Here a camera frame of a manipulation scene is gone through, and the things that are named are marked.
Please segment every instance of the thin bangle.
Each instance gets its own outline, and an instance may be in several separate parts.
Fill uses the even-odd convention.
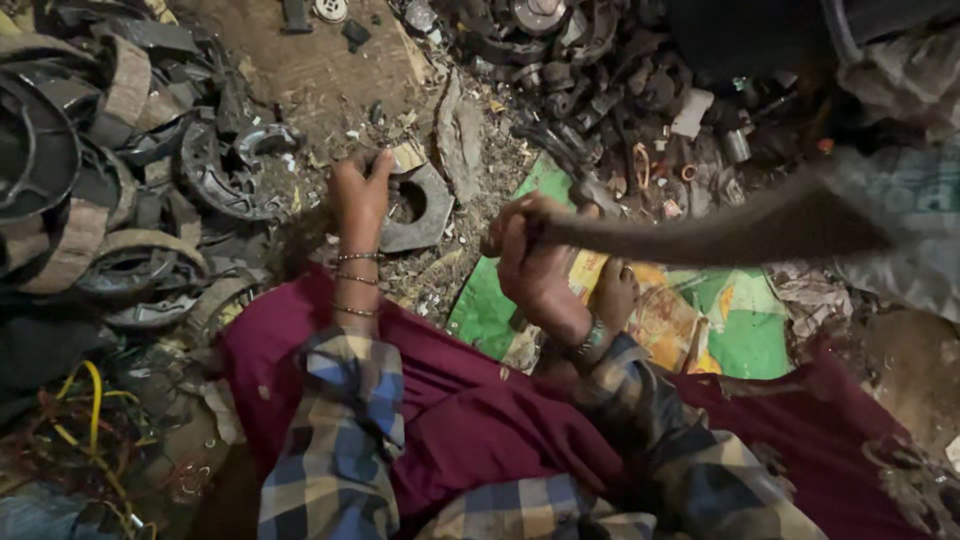
[[[354,260],[356,258],[369,258],[372,260],[381,260],[383,259],[383,254],[380,253],[354,253],[349,255],[340,255],[337,257],[337,262],[344,262],[345,260]]]
[[[352,307],[341,306],[337,303],[331,304],[334,309],[337,311],[342,311],[344,313],[350,313],[351,315],[360,315],[361,317],[375,317],[376,311],[364,311],[363,309],[354,309]]]
[[[368,280],[367,278],[361,278],[360,276],[351,276],[345,272],[337,270],[333,273],[338,278],[343,278],[345,280],[354,280],[355,282],[365,283],[371,286],[377,286],[380,284],[380,280]]]

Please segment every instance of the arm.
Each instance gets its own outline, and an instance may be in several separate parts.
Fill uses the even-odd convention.
[[[350,162],[334,168],[330,190],[342,210],[341,255],[376,251],[392,166],[393,157],[385,152],[369,181]],[[346,261],[338,270],[377,278],[371,259]],[[375,311],[378,296],[375,285],[337,281],[340,306]],[[299,359],[307,372],[303,398],[284,451],[261,489],[261,538],[386,540],[396,532],[396,501],[385,462],[403,447],[397,412],[403,380],[399,353],[375,341],[375,332],[375,318],[335,310],[333,326],[304,345]]]
[[[526,242],[523,212],[542,211],[539,197],[507,208],[491,227],[491,245],[502,247],[497,272],[504,294],[533,324],[576,347],[592,319],[559,264],[565,248]],[[655,374],[629,336],[608,335],[573,364],[580,375],[575,404],[620,452],[636,481],[653,479],[661,487],[667,515],[684,532],[709,539],[824,537],[736,436],[708,430],[703,417],[684,409],[676,389]]]

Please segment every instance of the plaid shirt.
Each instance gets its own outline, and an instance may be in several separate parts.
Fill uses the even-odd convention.
[[[343,328],[328,329],[305,351],[312,377],[263,485],[259,536],[386,540],[399,524],[387,463],[403,448],[400,355]],[[621,334],[574,400],[621,452],[636,485],[652,480],[660,488],[657,516],[626,502],[617,507],[558,475],[466,493],[418,538],[651,540],[658,521],[658,538],[826,538],[736,436],[710,431],[702,415],[684,410],[645,356]]]

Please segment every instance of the maroon cloth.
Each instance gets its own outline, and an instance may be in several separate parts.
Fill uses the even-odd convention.
[[[329,325],[332,291],[326,273],[312,267],[253,301],[221,340],[262,478],[273,469],[300,402],[293,355]],[[384,302],[378,322],[380,339],[403,358],[407,448],[391,467],[401,518],[428,517],[489,483],[560,472],[610,494],[622,460],[572,405],[396,304]]]
[[[228,380],[261,477],[300,402],[293,354],[329,324],[332,291],[325,272],[312,267],[255,300],[223,336]],[[403,358],[407,448],[391,471],[401,536],[489,483],[567,472],[601,495],[619,491],[622,460],[571,405],[515,370],[502,380],[500,364],[395,304],[381,306],[379,331]],[[784,379],[738,381],[752,396],[725,397],[713,375],[673,381],[685,402],[708,411],[711,428],[782,453],[797,507],[828,537],[925,538],[879,489],[876,466],[861,451],[864,441],[905,431],[826,351]]]

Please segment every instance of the checkered sleeve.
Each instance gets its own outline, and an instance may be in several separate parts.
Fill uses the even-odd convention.
[[[258,536],[386,540],[398,528],[385,463],[403,448],[399,352],[339,327],[303,350],[303,399],[260,492]]]
[[[671,521],[694,538],[768,540],[826,536],[732,433],[711,431],[621,333],[574,392],[638,482],[661,487]]]

